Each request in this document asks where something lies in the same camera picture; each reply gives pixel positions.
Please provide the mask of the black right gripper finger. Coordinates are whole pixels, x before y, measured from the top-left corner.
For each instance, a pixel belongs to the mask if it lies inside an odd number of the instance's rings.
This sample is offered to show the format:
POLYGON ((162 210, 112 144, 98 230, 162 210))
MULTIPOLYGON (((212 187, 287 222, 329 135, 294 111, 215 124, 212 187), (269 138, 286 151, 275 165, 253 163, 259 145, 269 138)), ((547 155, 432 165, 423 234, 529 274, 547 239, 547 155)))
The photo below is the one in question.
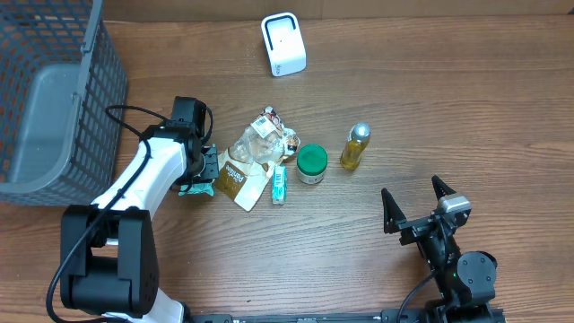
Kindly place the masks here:
POLYGON ((449 187, 438 175, 434 175, 431 178, 431 183, 438 200, 444 196, 454 195, 456 193, 456 191, 449 187))
POLYGON ((406 223, 404 213, 386 188, 381 190, 381 197, 384 208, 384 233, 400 232, 403 224, 406 223))

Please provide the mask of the teal wet wipes pack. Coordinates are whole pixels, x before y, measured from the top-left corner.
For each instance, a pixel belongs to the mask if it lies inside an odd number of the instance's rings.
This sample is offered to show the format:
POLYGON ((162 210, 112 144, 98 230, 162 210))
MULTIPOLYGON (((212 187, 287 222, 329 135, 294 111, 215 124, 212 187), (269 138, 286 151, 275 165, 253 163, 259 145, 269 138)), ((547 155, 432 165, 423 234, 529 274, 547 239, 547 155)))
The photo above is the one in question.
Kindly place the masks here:
POLYGON ((195 184, 182 184, 179 186, 178 194, 184 195, 208 195, 214 196, 213 181, 195 183, 195 184))

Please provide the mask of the brown Panfree bread bag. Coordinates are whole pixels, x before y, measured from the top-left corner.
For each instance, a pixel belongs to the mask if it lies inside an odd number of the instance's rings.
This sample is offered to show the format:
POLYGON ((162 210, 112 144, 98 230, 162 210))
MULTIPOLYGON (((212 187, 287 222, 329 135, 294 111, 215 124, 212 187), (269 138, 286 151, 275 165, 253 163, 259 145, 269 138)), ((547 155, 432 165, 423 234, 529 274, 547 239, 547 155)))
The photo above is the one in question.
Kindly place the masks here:
POLYGON ((234 145, 218 155, 219 178, 213 186, 251 211, 274 175, 274 168, 300 145, 296 132, 268 106, 249 123, 234 145))

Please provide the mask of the small Kleenex tissue pack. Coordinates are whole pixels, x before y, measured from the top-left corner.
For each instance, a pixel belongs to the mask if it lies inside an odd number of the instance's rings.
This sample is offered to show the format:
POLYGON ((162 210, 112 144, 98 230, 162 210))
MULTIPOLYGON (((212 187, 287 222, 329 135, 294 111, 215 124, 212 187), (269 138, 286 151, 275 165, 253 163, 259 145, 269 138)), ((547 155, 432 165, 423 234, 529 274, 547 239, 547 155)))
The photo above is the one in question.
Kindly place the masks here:
POLYGON ((287 195, 287 178, 286 168, 278 165, 274 168, 274 175, 272 177, 272 203, 274 205, 284 205, 287 195))

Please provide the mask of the green lid Knorr jar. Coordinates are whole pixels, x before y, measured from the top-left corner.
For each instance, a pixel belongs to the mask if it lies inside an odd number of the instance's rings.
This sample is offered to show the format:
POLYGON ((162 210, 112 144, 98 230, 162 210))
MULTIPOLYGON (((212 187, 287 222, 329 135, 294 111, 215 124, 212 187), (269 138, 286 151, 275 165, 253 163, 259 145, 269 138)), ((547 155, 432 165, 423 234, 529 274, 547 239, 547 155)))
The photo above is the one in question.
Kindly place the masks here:
POLYGON ((301 182, 314 185, 324 177, 328 164, 326 150, 318 144, 303 146, 297 155, 297 172, 301 182))

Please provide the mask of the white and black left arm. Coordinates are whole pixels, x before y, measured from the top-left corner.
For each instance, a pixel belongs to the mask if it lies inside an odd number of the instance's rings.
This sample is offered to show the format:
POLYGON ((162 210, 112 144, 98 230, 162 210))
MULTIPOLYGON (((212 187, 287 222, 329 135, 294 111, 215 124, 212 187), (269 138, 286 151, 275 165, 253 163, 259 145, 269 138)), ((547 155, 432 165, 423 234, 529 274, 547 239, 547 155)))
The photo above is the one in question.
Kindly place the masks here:
POLYGON ((58 322, 56 293, 92 322, 190 322, 188 306, 159 286, 152 218, 172 186, 189 190, 219 176, 208 141, 213 113, 202 101, 175 98, 170 117, 136 131, 138 151, 117 181, 88 205, 62 216, 60 264, 48 287, 46 311, 58 322))

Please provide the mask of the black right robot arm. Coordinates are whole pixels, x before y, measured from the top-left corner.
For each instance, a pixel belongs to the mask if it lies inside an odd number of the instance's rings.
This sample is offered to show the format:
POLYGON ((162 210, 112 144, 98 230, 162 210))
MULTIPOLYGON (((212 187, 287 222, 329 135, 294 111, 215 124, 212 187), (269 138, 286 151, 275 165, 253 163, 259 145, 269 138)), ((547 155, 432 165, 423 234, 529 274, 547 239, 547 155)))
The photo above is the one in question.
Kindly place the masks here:
POLYGON ((430 268, 405 297, 397 310, 382 310, 383 322, 504 322, 502 310, 494 310, 497 260, 488 252, 460 251, 454 234, 467 223, 472 211, 466 196, 449 187, 437 175, 431 178, 437 207, 430 215, 409 221, 391 193, 381 190, 384 233, 400 234, 400 243, 416 244, 430 268), (422 309, 407 305, 429 281, 435 281, 440 297, 427 301, 422 309))

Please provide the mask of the white barcode scanner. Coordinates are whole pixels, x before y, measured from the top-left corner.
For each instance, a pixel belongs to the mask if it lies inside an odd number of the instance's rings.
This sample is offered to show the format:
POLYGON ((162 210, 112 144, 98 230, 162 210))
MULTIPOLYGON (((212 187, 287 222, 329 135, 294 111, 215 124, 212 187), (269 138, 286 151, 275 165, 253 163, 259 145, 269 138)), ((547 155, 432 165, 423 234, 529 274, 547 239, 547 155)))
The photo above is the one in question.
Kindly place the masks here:
POLYGON ((306 49, 299 21, 293 13, 268 15, 260 27, 272 76, 295 74, 306 68, 306 49))

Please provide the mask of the yellow dish soap bottle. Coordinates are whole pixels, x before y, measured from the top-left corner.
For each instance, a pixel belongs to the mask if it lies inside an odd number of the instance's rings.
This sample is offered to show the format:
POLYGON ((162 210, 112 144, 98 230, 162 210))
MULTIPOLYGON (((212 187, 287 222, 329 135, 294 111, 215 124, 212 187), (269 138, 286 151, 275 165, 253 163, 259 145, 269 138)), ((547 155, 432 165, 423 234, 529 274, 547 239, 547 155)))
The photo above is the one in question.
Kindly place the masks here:
POLYGON ((358 168, 363 151, 370 142, 370 134, 370 126, 364 122, 357 123, 351 128, 340 157, 340 163, 345 169, 358 168))

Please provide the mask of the grey plastic mesh basket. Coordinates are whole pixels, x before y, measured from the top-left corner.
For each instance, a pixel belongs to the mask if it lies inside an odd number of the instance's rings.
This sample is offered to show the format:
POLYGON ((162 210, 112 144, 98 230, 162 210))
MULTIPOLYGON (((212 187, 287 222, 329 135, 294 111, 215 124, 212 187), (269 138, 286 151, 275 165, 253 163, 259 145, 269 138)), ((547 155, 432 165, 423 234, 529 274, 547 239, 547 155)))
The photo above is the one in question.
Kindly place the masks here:
POLYGON ((1 3, 1 199, 88 204, 113 180, 128 92, 101 1, 1 3))

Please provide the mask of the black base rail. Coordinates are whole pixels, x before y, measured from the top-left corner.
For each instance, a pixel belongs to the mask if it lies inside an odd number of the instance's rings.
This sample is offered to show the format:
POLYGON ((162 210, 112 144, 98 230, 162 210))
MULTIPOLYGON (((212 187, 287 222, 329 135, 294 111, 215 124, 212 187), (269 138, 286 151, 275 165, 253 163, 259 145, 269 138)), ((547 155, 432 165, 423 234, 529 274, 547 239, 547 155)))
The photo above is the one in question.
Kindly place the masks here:
MULTIPOLYGON (((176 307, 175 312, 168 313, 164 310, 152 310, 141 319, 130 318, 122 313, 106 313, 105 317, 124 319, 129 322, 196 322, 196 323, 395 323, 395 322, 438 322, 426 316, 424 310, 404 310, 400 321, 397 321, 398 310, 382 310, 380 313, 371 314, 333 314, 333 315, 287 315, 287 316, 250 316, 234 318, 230 314, 191 315, 185 306, 176 307)), ((480 312, 474 310, 467 314, 451 312, 449 319, 443 322, 507 322, 502 310, 480 312)))

